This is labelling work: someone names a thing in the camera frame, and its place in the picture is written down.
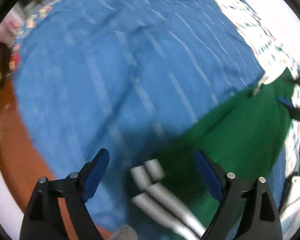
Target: white patterned cloth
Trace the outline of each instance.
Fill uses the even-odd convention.
[[[251,47],[254,56],[265,74],[258,85],[269,84],[278,78],[285,68],[288,68],[293,76],[298,76],[298,66],[294,58],[284,46],[271,35],[263,26],[259,16],[240,0],[214,0],[222,13],[236,26],[238,33]],[[295,86],[292,103],[300,106],[300,87]],[[285,140],[286,171],[288,177],[293,173],[300,148],[300,122],[293,120]]]
[[[291,179],[291,189],[280,212],[283,240],[289,240],[300,227],[300,176]]]

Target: silver pin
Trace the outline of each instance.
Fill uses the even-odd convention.
[[[41,178],[39,179],[39,183],[45,183],[46,180],[47,180],[46,177],[41,177]]]
[[[261,183],[265,183],[265,182],[266,182],[266,179],[265,179],[264,177],[259,177],[259,181],[260,181]]]
[[[78,175],[79,175],[79,174],[78,174],[76,171],[71,172],[71,173],[70,173],[70,178],[71,178],[71,179],[74,179],[74,178],[78,177]]]
[[[228,172],[228,173],[227,173],[227,177],[228,177],[229,179],[234,179],[234,178],[235,178],[235,174],[234,174],[233,172]]]

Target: green fabric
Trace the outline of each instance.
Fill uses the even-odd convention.
[[[281,77],[290,77],[286,70]],[[161,181],[208,226],[219,202],[212,199],[195,167],[204,149],[226,172],[239,178],[268,177],[283,146],[291,118],[277,97],[291,101],[294,85],[282,78],[239,92],[205,115],[194,127],[155,155],[165,171]]]

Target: blue cloth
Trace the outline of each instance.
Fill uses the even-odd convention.
[[[110,153],[86,204],[110,231],[134,209],[124,172],[263,74],[212,0],[61,0],[17,42],[20,115],[56,177]]]
[[[284,183],[286,179],[285,170],[286,170],[286,153],[283,147],[280,151],[276,163],[272,168],[272,172],[267,178],[267,183],[269,185],[269,188],[271,190],[277,208],[279,208],[281,198],[282,198]]]

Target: wooden floor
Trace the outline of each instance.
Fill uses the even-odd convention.
[[[0,92],[0,169],[6,184],[23,212],[37,180],[55,177],[41,159],[29,140],[13,95],[11,80],[7,80]],[[71,240],[77,239],[64,201],[60,203],[65,226]],[[110,233],[98,228],[104,239]]]

